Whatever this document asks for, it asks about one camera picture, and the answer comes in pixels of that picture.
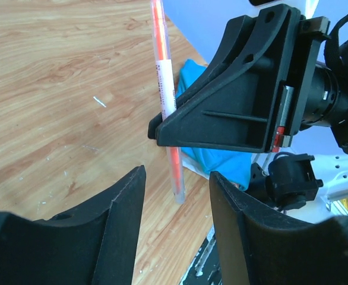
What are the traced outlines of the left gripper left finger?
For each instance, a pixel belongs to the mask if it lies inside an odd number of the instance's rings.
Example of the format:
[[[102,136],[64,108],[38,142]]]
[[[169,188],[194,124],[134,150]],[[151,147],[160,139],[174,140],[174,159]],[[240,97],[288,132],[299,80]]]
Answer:
[[[0,284],[131,284],[144,166],[49,220],[0,212]]]

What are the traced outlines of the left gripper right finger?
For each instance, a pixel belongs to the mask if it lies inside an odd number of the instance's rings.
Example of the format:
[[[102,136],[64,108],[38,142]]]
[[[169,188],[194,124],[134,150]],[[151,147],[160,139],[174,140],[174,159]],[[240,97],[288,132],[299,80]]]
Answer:
[[[223,284],[348,284],[348,216],[287,216],[213,172],[210,200]]]

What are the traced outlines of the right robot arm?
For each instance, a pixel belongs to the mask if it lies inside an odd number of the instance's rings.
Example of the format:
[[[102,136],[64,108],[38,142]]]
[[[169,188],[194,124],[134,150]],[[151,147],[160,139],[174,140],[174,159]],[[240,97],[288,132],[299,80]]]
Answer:
[[[348,154],[348,41],[325,17],[286,4],[229,20],[219,48],[177,110],[154,117],[159,146],[269,153],[312,126],[332,130]]]

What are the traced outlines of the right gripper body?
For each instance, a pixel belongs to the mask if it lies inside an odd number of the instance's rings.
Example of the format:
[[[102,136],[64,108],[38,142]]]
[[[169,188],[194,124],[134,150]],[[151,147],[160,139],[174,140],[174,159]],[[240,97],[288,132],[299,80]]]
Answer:
[[[302,18],[285,87],[285,101],[274,139],[273,152],[289,147],[300,129],[321,43],[328,38],[326,17]]]

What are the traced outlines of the orange pen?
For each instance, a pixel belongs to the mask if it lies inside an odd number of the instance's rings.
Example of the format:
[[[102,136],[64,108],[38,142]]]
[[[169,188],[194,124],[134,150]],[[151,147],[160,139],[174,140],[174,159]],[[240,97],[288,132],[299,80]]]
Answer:
[[[153,22],[152,38],[160,95],[160,107],[162,119],[165,120],[176,110],[169,35],[162,1],[151,1],[150,9]],[[179,147],[167,147],[166,152],[175,201],[178,204],[183,204],[185,202],[185,184],[181,149]]]

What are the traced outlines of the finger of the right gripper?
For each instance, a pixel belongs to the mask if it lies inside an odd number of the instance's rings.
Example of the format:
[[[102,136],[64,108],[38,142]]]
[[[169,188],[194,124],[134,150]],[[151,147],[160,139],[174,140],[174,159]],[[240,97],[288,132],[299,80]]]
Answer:
[[[156,143],[270,152],[280,123],[282,61],[212,60],[177,99],[178,109],[156,126]]]
[[[220,46],[212,60],[244,62],[259,59],[282,61],[283,87],[297,38],[300,11],[285,4],[262,9],[257,17],[243,15],[228,21]],[[164,120],[160,115],[148,126],[149,139],[156,139],[156,126]]]

